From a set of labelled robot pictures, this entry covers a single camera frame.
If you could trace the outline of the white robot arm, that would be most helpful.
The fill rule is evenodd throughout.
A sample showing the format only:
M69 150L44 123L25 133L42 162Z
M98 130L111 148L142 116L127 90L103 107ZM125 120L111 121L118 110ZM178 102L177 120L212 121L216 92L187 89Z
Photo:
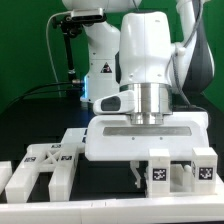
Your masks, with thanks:
M203 88L214 73L201 33L203 0L177 0L184 41L173 44L167 16L137 12L124 16L119 42L120 89L95 98L85 156L91 161L146 161L149 189L170 188L171 162L190 161L197 181L215 181L216 166L197 151L209 150L208 114L191 104L172 110L171 95Z

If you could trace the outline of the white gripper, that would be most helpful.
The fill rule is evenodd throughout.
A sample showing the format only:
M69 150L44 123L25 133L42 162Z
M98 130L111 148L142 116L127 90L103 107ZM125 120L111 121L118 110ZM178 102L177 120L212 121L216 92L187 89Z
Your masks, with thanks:
M174 112L162 125L133 125L128 115L95 116L86 135L85 156L90 161L131 161L130 169L141 187L139 162L149 150L165 150L173 161L190 161L192 149L208 147L208 114Z

